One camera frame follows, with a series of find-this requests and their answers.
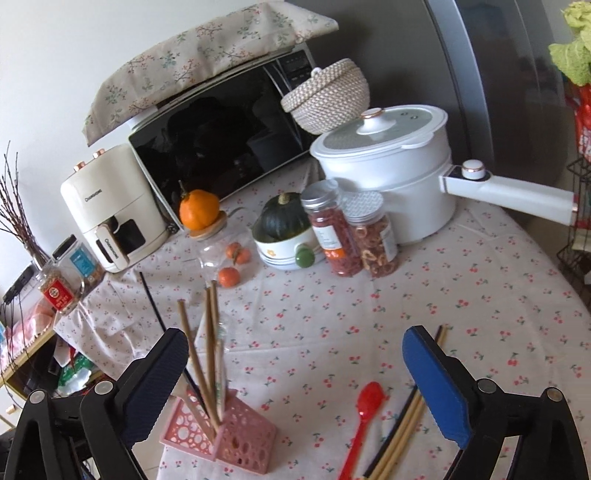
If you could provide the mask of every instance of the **plastic jar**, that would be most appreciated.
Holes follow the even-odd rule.
[[[70,313],[80,299],[77,289],[72,287],[51,260],[37,274],[36,279],[39,291],[62,315]]]
[[[317,181],[301,194],[301,204],[332,271],[341,277],[353,277],[363,265],[343,214],[342,200],[336,180]]]
[[[92,291],[105,276],[105,269],[75,235],[66,238],[52,256],[72,286],[82,284],[81,296]]]
[[[361,252],[363,267],[371,276],[379,278],[394,273],[399,265],[398,245],[382,194],[353,194],[345,205],[345,218]]]

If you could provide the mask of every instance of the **refrigerator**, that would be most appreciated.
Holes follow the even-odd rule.
[[[556,182],[573,115],[541,0],[292,1],[339,22],[310,50],[320,67],[352,58],[372,107],[443,108],[454,163],[478,158],[497,175]]]

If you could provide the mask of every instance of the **green knob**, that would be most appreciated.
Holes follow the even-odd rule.
[[[311,267],[316,261],[314,251],[306,244],[300,245],[295,254],[295,264],[300,268]]]

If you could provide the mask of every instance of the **vase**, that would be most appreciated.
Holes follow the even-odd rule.
[[[49,255],[47,255],[43,249],[37,245],[35,239],[31,239],[27,243],[25,243],[25,250],[31,255],[31,259],[33,261],[33,265],[37,267],[38,270],[42,270],[47,262],[49,262]]]

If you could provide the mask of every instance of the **floral cloth cover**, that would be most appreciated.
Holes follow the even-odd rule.
[[[92,145],[141,111],[232,67],[338,28],[331,18],[274,1],[179,33],[103,82],[85,120],[86,141]]]
[[[223,207],[260,211],[279,192],[301,189],[309,163],[294,163],[234,195]],[[118,376],[144,356],[161,331],[139,282],[143,271],[164,322],[178,326],[185,298],[193,326],[203,281],[194,240],[172,237],[122,274],[107,274],[82,305],[56,325],[68,343]],[[388,434],[413,384],[401,355],[411,325],[451,328],[444,350],[475,378],[507,392],[539,396],[560,388],[591,461],[591,319],[535,242],[499,207],[460,199],[437,234],[401,249],[385,278],[337,278],[327,262],[258,275],[220,289],[228,337],[226,366],[239,398],[278,427],[269,479],[336,479],[358,415],[361,388],[379,381],[388,400],[369,429],[358,476]],[[493,475],[506,476],[516,439],[506,441]],[[457,452],[426,412],[393,478],[439,480]],[[166,447],[159,480],[249,479],[252,475]]]

